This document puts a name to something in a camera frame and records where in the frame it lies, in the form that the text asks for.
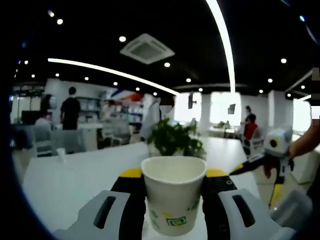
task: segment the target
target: window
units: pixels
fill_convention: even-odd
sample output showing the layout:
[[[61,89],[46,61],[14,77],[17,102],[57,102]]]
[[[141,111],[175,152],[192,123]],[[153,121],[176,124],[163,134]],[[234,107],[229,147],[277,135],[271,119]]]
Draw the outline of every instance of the window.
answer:
[[[175,97],[174,102],[174,120],[178,122],[191,122],[192,118],[195,118],[198,122],[201,118],[201,94],[200,92],[193,93],[193,106],[188,109],[189,94],[180,93]]]
[[[305,132],[311,124],[311,106],[307,101],[293,99],[293,130]]]
[[[228,108],[235,104],[234,114],[228,114]],[[210,122],[218,124],[229,121],[231,126],[239,126],[241,122],[241,99],[238,92],[213,92],[211,94]]]

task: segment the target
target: cup logo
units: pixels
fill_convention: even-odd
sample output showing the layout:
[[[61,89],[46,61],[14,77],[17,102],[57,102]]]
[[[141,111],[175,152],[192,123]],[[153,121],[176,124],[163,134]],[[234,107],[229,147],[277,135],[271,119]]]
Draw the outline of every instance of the cup logo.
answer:
[[[167,218],[166,222],[171,227],[181,226],[187,223],[187,218],[185,216],[180,218]]]

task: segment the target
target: man in black shirt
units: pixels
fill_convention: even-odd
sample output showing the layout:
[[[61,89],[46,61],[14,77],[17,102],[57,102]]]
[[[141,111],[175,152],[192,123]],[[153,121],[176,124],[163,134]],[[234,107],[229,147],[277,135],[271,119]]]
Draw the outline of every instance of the man in black shirt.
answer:
[[[75,87],[69,88],[69,97],[62,103],[60,120],[63,130],[76,130],[80,112],[80,102],[75,98]]]

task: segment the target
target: paper cup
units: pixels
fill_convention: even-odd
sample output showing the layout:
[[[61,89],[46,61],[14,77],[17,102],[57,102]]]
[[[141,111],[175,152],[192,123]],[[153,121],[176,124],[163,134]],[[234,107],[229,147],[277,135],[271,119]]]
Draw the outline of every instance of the paper cup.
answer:
[[[206,162],[190,156],[158,156],[142,162],[147,205],[153,228],[181,236],[195,226]]]
[[[56,149],[56,152],[58,153],[60,162],[65,164],[67,162],[66,150],[64,148],[60,147],[60,148]]]

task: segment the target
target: black ceiling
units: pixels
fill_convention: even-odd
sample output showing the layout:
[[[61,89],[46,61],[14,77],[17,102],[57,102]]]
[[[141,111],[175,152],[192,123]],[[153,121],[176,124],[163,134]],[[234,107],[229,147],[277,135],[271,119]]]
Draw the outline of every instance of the black ceiling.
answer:
[[[313,26],[312,17],[302,22],[299,16],[307,16],[309,8],[291,2],[294,6],[280,0],[218,0],[230,36],[235,82],[243,85],[236,91],[251,95],[259,94],[259,89],[265,93],[284,91],[312,68],[316,44],[306,29],[308,19]],[[48,10],[55,16],[50,17]],[[58,18],[63,24],[57,24]],[[23,21],[16,82],[45,82],[59,73],[64,81],[105,86],[117,81],[121,89],[155,91],[111,73],[48,62],[48,58],[57,58],[114,69],[178,92],[196,91],[201,85],[206,92],[230,89],[223,43],[205,0],[53,1],[46,7],[32,6]],[[120,54],[128,42],[143,33],[155,37],[175,55],[146,65]],[[120,42],[120,36],[125,36],[126,42]],[[171,66],[164,67],[165,62]],[[303,91],[300,85],[293,90],[311,93],[305,82]]]

